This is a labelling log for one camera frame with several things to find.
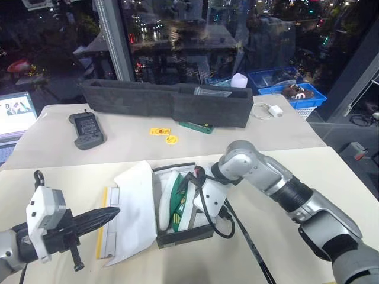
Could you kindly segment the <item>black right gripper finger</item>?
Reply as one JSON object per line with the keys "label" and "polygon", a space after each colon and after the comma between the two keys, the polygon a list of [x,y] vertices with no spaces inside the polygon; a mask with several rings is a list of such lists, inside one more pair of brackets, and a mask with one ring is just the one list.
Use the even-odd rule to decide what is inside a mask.
{"label": "black right gripper finger", "polygon": [[197,178],[193,172],[188,172],[182,180],[182,190],[188,187],[189,184],[192,184],[197,188]]}

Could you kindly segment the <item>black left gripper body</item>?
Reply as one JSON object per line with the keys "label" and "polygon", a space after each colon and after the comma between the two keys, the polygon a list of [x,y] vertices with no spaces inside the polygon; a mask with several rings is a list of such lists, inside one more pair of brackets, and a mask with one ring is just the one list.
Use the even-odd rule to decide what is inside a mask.
{"label": "black left gripper body", "polygon": [[73,228],[73,216],[67,212],[63,192],[47,187],[41,171],[36,170],[33,176],[33,202],[38,202],[37,207],[33,209],[33,246],[38,258],[45,263],[52,259],[52,251],[70,250],[74,271],[78,272],[85,265],[78,252],[78,237]]}

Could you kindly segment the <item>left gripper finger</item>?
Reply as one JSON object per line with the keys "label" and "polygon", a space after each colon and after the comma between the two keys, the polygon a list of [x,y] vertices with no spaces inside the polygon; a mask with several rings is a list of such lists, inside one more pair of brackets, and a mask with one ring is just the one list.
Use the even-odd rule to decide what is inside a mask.
{"label": "left gripper finger", "polygon": [[102,216],[87,216],[80,217],[77,216],[74,218],[74,222],[76,224],[76,235],[81,237],[91,231],[95,231],[111,220],[114,219],[114,216],[110,215],[102,215]]}
{"label": "left gripper finger", "polygon": [[73,218],[76,224],[106,224],[120,213],[118,207],[93,209]]}

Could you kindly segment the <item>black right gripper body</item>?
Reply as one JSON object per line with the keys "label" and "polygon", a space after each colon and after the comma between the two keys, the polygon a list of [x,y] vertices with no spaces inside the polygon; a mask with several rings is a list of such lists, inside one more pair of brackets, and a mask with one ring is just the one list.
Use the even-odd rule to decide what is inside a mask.
{"label": "black right gripper body", "polygon": [[201,166],[194,168],[195,173],[195,185],[197,188],[202,188],[207,180],[211,180],[211,177],[206,174],[205,169]]}

